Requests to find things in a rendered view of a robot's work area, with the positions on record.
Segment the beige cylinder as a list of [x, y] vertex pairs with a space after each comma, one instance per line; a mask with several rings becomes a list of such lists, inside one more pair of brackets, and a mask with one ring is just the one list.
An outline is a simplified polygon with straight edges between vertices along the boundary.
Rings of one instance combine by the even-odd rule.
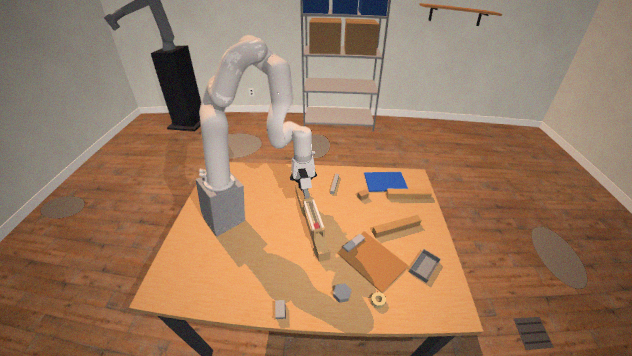
[[[381, 302], [377, 302], [375, 299], [380, 299]], [[376, 292], [371, 297], [371, 305], [375, 308], [382, 308], [386, 302], [386, 297], [380, 292]]]

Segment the brown flat board with grey clip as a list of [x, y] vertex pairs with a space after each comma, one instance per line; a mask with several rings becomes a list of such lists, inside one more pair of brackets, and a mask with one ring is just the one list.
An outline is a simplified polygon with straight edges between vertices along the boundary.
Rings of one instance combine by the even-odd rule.
[[337, 252], [381, 293], [408, 265], [365, 231]]

